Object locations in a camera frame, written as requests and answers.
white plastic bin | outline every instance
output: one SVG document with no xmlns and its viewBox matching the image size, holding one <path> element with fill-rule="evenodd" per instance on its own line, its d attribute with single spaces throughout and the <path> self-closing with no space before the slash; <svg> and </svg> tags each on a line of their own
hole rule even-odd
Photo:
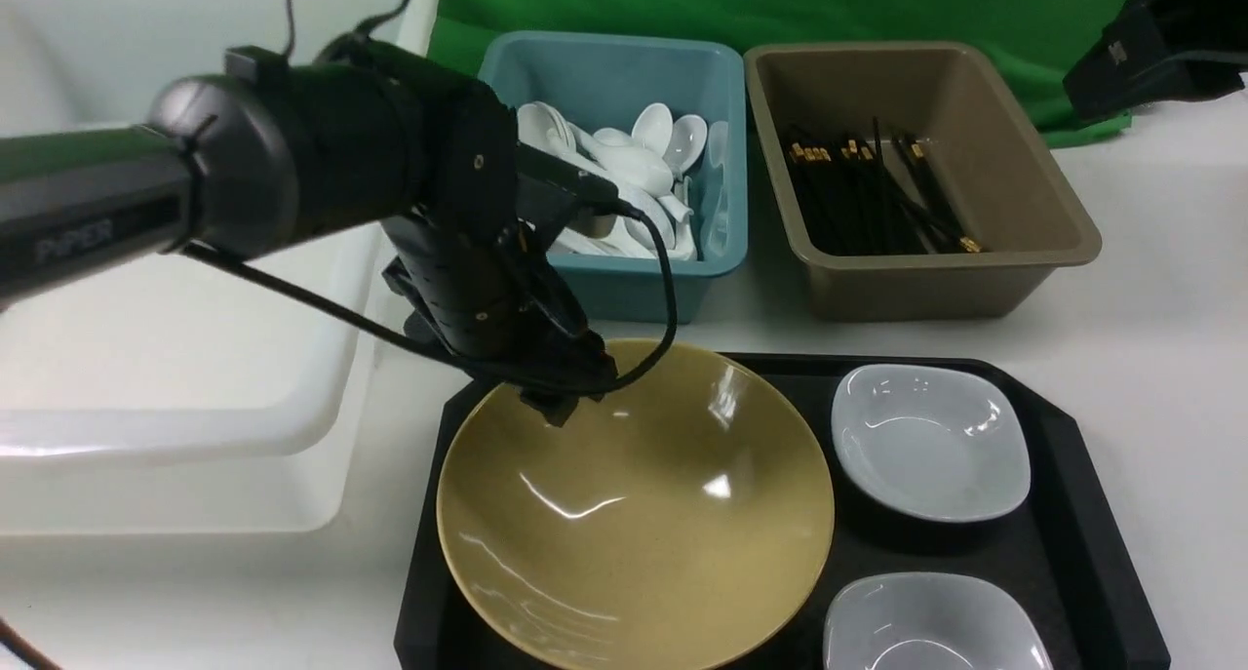
<svg viewBox="0 0 1248 670">
<path fill-rule="evenodd" d="M 397 0 L 297 0 L 308 60 Z M 379 36 L 423 52 L 437 0 Z M 281 47 L 282 0 L 0 0 L 76 122 L 137 122 L 225 47 Z M 260 261 L 366 311 L 377 226 Z M 372 341 L 181 257 L 147 257 L 0 313 L 0 535 L 308 530 L 341 504 Z"/>
</svg>

small white bowl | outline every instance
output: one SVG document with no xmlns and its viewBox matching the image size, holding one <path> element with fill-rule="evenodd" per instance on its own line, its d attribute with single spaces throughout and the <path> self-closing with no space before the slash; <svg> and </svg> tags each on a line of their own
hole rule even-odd
<svg viewBox="0 0 1248 670">
<path fill-rule="evenodd" d="M 1001 588 L 899 573 L 841 590 L 824 628 L 826 670 L 1053 670 L 1036 626 Z"/>
<path fill-rule="evenodd" d="M 882 505 L 971 523 L 1017 509 L 1031 462 L 1013 407 L 992 382 L 921 364 L 865 364 L 832 401 L 845 473 Z"/>
</svg>

robotic arm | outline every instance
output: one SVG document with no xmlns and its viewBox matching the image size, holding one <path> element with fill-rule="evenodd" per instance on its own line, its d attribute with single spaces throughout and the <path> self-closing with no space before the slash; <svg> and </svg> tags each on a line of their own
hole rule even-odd
<svg viewBox="0 0 1248 670">
<path fill-rule="evenodd" d="M 1081 119 L 1152 101 L 1211 101 L 1244 87 L 1248 0 L 1127 0 L 1067 74 Z"/>
<path fill-rule="evenodd" d="M 255 279 L 243 262 L 382 221 L 388 279 L 438 338 L 404 347 L 513 382 L 562 424 L 661 352 L 617 377 L 545 261 L 579 213 L 635 212 L 515 127 L 487 85 L 367 35 L 307 66 L 231 49 L 225 74 L 173 82 L 141 127 L 0 141 L 0 306 L 151 252 Z"/>
</svg>

yellow ceramic bowl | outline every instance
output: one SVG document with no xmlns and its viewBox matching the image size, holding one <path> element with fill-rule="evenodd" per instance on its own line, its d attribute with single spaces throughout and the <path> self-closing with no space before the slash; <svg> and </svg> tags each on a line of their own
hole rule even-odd
<svg viewBox="0 0 1248 670">
<path fill-rule="evenodd" d="M 610 342 L 620 372 L 650 341 Z M 704 670 L 810 595 L 832 483 L 766 381 L 694 346 L 548 427 L 512 387 L 456 434 L 438 487 L 451 573 L 503 638 L 568 670 Z"/>
</svg>

chopsticks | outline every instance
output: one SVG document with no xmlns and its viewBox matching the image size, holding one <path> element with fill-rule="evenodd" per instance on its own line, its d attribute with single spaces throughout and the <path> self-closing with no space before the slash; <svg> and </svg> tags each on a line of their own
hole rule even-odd
<svg viewBox="0 0 1248 670">
<path fill-rule="evenodd" d="M 889 171 L 879 119 L 871 134 L 870 140 L 846 132 L 825 141 L 802 127 L 787 129 L 789 172 L 811 242 L 831 256 L 983 252 L 958 221 L 919 140 L 909 132 L 891 136 L 922 203 Z"/>
</svg>

